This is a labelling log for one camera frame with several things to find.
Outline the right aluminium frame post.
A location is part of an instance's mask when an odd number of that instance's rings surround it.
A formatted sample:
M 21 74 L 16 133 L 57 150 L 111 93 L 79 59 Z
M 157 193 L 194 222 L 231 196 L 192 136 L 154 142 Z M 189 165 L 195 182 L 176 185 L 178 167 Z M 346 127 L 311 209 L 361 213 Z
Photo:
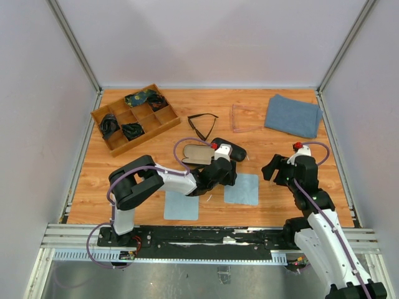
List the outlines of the right aluminium frame post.
M 368 19 L 369 15 L 372 13 L 375 6 L 379 3 L 378 0 L 366 0 L 364 5 L 362 6 L 358 16 L 356 17 L 353 25 L 351 26 L 348 34 L 346 35 L 342 45 L 340 46 L 337 54 L 335 55 L 332 63 L 330 64 L 327 72 L 325 73 L 321 83 L 316 88 L 316 92 L 321 95 L 325 88 L 328 86 L 329 82 L 331 81 L 332 77 L 336 73 L 337 69 L 339 68 L 341 62 L 343 61 L 344 57 L 346 56 L 347 52 L 349 51 L 351 45 L 353 44 L 354 40 L 358 36 L 359 32 L 361 31 L 363 25 L 365 24 L 366 20 Z

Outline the wooden divided organizer tray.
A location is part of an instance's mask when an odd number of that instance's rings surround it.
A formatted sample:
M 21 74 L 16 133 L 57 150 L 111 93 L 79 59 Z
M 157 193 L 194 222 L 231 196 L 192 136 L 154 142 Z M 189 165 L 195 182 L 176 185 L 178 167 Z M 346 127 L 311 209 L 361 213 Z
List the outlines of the wooden divided organizer tray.
M 164 96 L 161 90 L 154 83 L 136 92 L 147 88 Z M 108 140 L 102 138 L 113 157 L 131 150 L 181 123 L 180 117 L 176 114 L 175 109 L 171 106 L 165 96 L 167 106 L 157 112 L 154 112 L 151 109 L 147 101 L 142 105 L 131 108 L 125 103 L 125 96 L 126 95 L 94 110 L 91 113 L 95 126 L 100 132 L 101 137 L 100 122 L 102 121 L 102 118 L 108 113 L 112 113 L 116 116 L 120 130 L 116 131 Z M 143 127 L 144 134 L 134 140 L 128 141 L 122 132 L 122 125 L 128 123 L 139 123 Z

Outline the folded blue towel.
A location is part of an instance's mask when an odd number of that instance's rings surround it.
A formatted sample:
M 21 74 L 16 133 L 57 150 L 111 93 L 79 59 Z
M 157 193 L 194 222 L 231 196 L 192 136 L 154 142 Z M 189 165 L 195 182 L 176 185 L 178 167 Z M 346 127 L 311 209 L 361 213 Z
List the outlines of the folded blue towel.
M 314 139 L 318 134 L 322 114 L 323 111 L 316 104 L 275 95 L 269 100 L 264 127 Z

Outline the blue patterned rolled tie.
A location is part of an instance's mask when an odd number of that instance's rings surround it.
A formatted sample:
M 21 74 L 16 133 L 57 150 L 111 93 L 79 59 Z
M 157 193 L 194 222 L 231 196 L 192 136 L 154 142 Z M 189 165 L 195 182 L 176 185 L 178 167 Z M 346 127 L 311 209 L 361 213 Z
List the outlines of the blue patterned rolled tie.
M 124 97 L 125 103 L 133 108 L 144 104 L 149 97 L 157 95 L 156 91 L 152 89 L 144 89 L 136 93 L 131 93 Z

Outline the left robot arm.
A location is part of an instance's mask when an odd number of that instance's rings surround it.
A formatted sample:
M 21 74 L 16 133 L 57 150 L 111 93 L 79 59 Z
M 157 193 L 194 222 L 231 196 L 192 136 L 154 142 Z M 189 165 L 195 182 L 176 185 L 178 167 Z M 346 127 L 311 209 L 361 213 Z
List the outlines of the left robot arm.
M 216 158 L 202 168 L 178 171 L 154 162 L 144 155 L 112 172 L 107 200 L 112 205 L 112 239 L 119 246 L 133 240 L 135 209 L 157 191 L 188 197 L 201 196 L 215 186 L 233 186 L 237 178 L 235 160 Z

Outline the black striped rolled tie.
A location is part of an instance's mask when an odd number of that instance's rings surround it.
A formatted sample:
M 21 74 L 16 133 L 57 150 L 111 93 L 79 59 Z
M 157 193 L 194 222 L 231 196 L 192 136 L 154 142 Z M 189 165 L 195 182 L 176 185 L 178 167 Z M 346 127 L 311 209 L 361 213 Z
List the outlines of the black striped rolled tie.
M 106 114 L 100 122 L 102 138 L 104 140 L 108 140 L 118 130 L 120 130 L 120 126 L 116 116 L 112 113 Z

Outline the aluminium frame post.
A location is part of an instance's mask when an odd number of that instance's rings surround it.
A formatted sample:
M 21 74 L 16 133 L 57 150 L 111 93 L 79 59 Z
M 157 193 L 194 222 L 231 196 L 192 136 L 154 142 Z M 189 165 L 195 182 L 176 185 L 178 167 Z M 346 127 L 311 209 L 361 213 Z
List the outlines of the aluminium frame post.
M 366 20 L 368 19 L 369 15 L 372 13 L 375 6 L 379 3 L 378 0 L 366 0 L 364 5 L 362 6 L 358 16 L 356 17 L 353 25 L 351 26 L 348 34 L 346 35 L 342 45 L 340 46 L 337 54 L 335 55 L 332 63 L 330 64 L 327 72 L 325 73 L 321 83 L 316 88 L 316 92 L 321 95 L 325 88 L 328 86 L 329 82 L 331 81 L 332 77 L 336 73 L 337 69 L 339 68 L 341 62 L 343 61 L 344 57 L 346 56 L 347 52 L 349 51 L 351 45 L 353 44 L 354 40 L 358 36 L 359 32 L 361 31 L 363 25 L 365 24 Z
M 77 57 L 81 67 L 83 68 L 87 78 L 97 93 L 102 91 L 102 87 L 92 70 L 89 61 L 87 60 L 70 24 L 66 18 L 65 13 L 57 0 L 46 0 L 50 10 L 52 11 L 56 21 L 58 22 L 65 38 L 67 39 L 70 47 L 72 48 L 75 56 Z

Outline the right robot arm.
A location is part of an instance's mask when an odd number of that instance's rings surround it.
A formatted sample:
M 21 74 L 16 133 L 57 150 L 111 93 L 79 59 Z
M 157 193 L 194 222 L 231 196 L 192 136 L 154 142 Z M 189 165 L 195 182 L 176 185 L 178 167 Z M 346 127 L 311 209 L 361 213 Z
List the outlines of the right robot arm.
M 319 167 L 312 156 L 275 154 L 262 168 L 264 180 L 287 187 L 301 217 L 286 220 L 282 241 L 301 249 L 325 286 L 326 298 L 387 298 L 358 261 L 340 225 L 329 194 L 319 187 Z

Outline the left aluminium frame post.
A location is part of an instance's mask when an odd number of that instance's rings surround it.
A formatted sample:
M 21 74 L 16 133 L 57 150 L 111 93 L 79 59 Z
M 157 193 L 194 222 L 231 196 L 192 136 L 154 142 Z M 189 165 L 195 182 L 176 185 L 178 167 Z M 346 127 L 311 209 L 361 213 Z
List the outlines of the left aluminium frame post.
M 70 47 L 72 48 L 75 56 L 77 57 L 81 67 L 83 68 L 87 78 L 97 93 L 102 91 L 102 87 L 92 70 L 89 61 L 87 60 L 70 24 L 66 18 L 65 13 L 57 0 L 46 0 L 50 10 L 52 11 L 56 21 L 58 22 L 65 38 L 67 39 Z

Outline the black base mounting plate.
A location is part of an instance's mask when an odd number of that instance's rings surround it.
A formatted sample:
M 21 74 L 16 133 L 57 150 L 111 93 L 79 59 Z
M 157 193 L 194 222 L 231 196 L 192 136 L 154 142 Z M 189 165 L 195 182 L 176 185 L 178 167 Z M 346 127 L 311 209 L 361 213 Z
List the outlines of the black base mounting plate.
M 112 228 L 103 227 L 99 247 L 133 248 L 138 256 L 155 259 L 262 260 L 273 251 L 299 250 L 291 232 L 282 227 L 210 227 L 141 225 L 116 238 Z

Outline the pink clear glasses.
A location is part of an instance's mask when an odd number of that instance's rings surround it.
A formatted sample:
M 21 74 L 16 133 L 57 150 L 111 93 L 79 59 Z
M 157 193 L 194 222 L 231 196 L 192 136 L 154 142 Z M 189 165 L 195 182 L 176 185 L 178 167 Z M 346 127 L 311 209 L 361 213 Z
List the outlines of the pink clear glasses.
M 246 133 L 263 128 L 261 114 L 257 108 L 251 106 L 233 104 L 230 121 L 233 133 Z

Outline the black sunglasses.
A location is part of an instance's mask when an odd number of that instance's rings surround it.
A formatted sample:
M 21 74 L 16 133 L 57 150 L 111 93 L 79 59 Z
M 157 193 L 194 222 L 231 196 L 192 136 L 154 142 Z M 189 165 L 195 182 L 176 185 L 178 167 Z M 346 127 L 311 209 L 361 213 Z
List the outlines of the black sunglasses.
M 197 137 L 203 141 L 207 141 L 218 118 L 219 116 L 212 113 L 200 113 L 188 116 L 187 120 Z

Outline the aluminium front rail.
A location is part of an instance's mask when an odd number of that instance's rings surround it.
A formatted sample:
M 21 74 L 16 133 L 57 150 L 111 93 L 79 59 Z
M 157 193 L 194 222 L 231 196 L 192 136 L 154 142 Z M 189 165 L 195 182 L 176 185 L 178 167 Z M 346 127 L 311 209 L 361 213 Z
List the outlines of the aluminium front rail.
M 140 246 L 136 262 L 285 264 L 301 253 L 283 238 L 280 227 L 204 227 L 139 225 L 118 237 L 108 224 L 49 224 L 43 248 L 76 250 L 60 258 L 122 262 Z

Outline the black orange rolled tie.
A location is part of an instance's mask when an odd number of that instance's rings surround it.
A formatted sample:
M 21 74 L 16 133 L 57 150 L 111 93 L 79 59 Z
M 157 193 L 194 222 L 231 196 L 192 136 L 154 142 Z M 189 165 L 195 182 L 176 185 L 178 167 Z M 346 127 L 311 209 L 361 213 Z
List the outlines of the black orange rolled tie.
M 153 94 L 147 97 L 147 103 L 151 107 L 154 112 L 161 110 L 162 108 L 167 106 L 167 102 L 165 97 L 160 94 Z

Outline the light blue cloth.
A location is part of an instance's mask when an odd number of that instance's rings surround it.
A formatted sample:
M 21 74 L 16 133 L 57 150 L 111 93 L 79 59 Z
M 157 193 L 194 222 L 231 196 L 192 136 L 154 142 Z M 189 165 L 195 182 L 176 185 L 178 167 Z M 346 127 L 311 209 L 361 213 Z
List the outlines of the light blue cloth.
M 186 196 L 178 192 L 165 193 L 165 220 L 197 221 L 199 218 L 199 197 Z
M 256 174 L 237 174 L 233 186 L 224 187 L 224 202 L 257 206 L 259 204 L 259 178 Z

